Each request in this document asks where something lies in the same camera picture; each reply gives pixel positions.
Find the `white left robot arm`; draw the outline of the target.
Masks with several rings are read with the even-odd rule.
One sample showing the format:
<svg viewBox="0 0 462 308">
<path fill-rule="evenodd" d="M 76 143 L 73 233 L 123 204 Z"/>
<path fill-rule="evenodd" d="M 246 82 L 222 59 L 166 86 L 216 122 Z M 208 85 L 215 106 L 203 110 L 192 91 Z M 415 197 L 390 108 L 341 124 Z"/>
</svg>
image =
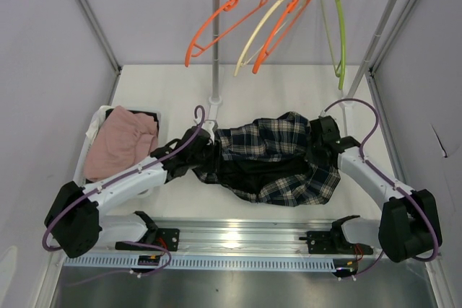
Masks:
<svg viewBox="0 0 462 308">
<path fill-rule="evenodd" d="M 74 181 L 66 183 L 45 218 L 43 248 L 49 252 L 62 250 L 69 258 L 106 244 L 114 244 L 118 250 L 156 249 L 158 227 L 146 213 L 112 216 L 110 212 L 189 170 L 211 163 L 214 142 L 214 122 L 208 120 L 108 179 L 84 186 Z"/>
</svg>

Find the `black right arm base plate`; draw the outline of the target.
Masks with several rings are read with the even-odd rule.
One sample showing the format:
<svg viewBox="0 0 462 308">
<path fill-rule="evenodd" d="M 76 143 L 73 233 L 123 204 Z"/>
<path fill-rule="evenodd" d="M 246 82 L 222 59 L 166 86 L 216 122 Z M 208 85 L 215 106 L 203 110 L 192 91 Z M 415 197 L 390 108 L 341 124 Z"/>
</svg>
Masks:
<svg viewBox="0 0 462 308">
<path fill-rule="evenodd" d="M 308 246 L 312 255 L 372 255 L 373 249 L 363 244 L 353 244 L 337 231 L 307 231 L 298 238 Z"/>
</svg>

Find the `green hanger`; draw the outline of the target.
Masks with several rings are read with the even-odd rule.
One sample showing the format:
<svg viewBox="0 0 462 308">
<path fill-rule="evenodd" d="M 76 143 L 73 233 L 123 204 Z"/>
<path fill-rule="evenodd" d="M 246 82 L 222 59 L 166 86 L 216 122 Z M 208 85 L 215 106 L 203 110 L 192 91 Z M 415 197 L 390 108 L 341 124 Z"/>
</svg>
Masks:
<svg viewBox="0 0 462 308">
<path fill-rule="evenodd" d="M 347 59 L 347 42 L 346 42 L 346 27 L 344 21 L 344 11 L 341 0 L 334 0 L 337 22 L 339 27 L 339 57 L 336 56 L 334 49 L 333 40 L 331 38 L 331 31 L 328 21 L 328 12 L 326 10 L 326 4 L 324 0 L 319 0 L 321 6 L 321 15 L 323 20 L 323 26 L 326 33 L 326 39 L 328 43 L 328 49 L 331 57 L 331 64 L 334 69 L 334 76 L 338 79 L 338 90 L 344 89 L 344 80 L 346 76 L 346 59 Z"/>
</svg>

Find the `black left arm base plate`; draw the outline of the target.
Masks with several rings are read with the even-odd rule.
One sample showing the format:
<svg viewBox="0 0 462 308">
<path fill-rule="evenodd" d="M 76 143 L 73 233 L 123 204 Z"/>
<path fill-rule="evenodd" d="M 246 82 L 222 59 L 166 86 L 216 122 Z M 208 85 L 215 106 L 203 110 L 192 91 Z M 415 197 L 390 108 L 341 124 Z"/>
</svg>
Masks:
<svg viewBox="0 0 462 308">
<path fill-rule="evenodd" d="M 148 230 L 147 233 L 139 240 L 133 242 L 117 242 L 115 248 L 117 250 L 133 250 L 133 251 L 154 251 L 158 247 L 176 252 L 180 241 L 179 229 L 160 228 L 156 230 Z"/>
</svg>

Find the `navy plaid skirt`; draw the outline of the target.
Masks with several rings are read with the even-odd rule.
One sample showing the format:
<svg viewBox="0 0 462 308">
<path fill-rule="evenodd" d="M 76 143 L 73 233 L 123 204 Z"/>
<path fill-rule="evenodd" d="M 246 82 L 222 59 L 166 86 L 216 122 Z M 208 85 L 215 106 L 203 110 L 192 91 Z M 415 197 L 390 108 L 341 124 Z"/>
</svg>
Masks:
<svg viewBox="0 0 462 308">
<path fill-rule="evenodd" d="M 341 177 L 335 166 L 308 159 L 311 135 L 308 119 L 293 111 L 219 128 L 214 156 L 193 172 L 201 182 L 221 185 L 250 203 L 323 205 Z"/>
</svg>

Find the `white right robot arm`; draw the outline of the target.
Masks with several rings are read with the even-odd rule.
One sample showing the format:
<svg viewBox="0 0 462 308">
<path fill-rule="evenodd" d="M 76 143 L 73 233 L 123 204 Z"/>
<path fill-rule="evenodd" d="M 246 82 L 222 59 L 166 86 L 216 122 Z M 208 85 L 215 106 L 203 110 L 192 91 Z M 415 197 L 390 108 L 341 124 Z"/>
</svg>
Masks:
<svg viewBox="0 0 462 308">
<path fill-rule="evenodd" d="M 382 171 L 352 136 L 341 136 L 331 116 L 310 122 L 307 158 L 347 175 L 381 211 L 380 219 L 360 216 L 335 221 L 331 247 L 340 253 L 355 244 L 382 250 L 395 263 L 414 258 L 429 262 L 443 243 L 437 204 L 428 190 L 415 190 Z"/>
</svg>

